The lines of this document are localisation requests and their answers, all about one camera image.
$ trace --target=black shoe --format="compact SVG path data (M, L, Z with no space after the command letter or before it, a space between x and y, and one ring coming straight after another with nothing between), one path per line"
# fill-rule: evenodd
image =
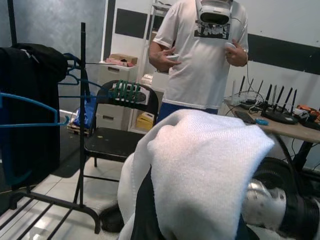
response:
M102 230L110 233L120 233L125 225L118 204L102 210L99 218Z

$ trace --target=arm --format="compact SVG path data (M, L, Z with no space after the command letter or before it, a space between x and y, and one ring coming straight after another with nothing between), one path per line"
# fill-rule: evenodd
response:
M242 30L238 40L233 39L232 43L235 45L236 49L227 47L226 50L226 60L229 64L235 67L244 67L248 64L249 47L248 47L248 17L245 13L242 20Z
M160 72L168 72L169 68L180 64L178 61L167 59L168 55L173 54L175 48L168 49L153 41L149 47L149 62Z
M172 46L177 39L180 7L181 4L176 3L169 9L149 47L149 62L160 72L168 72L171 67L180 64L178 61L167 59L168 55L175 52Z

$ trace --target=wooden table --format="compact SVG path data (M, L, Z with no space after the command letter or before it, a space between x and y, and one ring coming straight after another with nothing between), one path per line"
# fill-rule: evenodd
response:
M288 124L276 122L261 116L261 112L250 114L248 110L245 110L239 106L233 107L231 105L228 105L228 107L231 109L231 112L233 114L235 113L235 111L240 111L240 112L248 113L250 117L253 119L267 120L269 122L268 126L258 125L266 133L278 134L281 136L290 137L293 139L299 139L309 143L320 144L320 131L318 130L305 127L300 123L295 125L288 125Z
M250 114L248 110L243 109L240 106L232 106L227 104L230 111L235 114L235 111L241 111L248 113L253 119L264 119L269 122L268 126L258 125L266 133L278 134L280 136L290 137L304 141L299 152L295 155L293 163L298 171L302 171L307 161L307 156L312 148L313 144L320 144L320 131L314 130L301 125L300 123L295 125L283 124L270 120L261 116L261 112Z

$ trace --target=tiled floor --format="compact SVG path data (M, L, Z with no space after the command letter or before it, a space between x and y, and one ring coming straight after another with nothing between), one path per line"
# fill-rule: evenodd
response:
M119 179L122 163L106 160L98 160L98 167L94 167L93 158L86 163L85 174L97 177L108 177ZM33 191L45 194L50 197L72 202L78 180L76 173L70 178L61 178L50 175ZM112 205L117 198L118 183L103 181L91 178L84 180L84 204L95 210L97 213L104 207ZM22 199L18 207L22 206L27 199ZM1 240L15 240L32 223L37 216L49 204L44 202L32 201L19 215L0 231ZM52 206L49 211L36 223L24 240L44 240L50 235L68 210L59 206ZM8 210L0 218L0 225L8 219L14 211ZM94 233L94 221L85 213L73 211L53 239L57 240L115 240L117 234L100 232Z

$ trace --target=person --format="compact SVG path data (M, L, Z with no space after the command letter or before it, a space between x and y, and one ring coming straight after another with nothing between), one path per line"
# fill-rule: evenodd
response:
M230 65L248 61L246 9L233 1L231 16L225 25L203 24L195 0L180 0L169 9L149 47L149 62L169 75L157 122L179 109L218 113ZM177 61L167 59L173 53Z

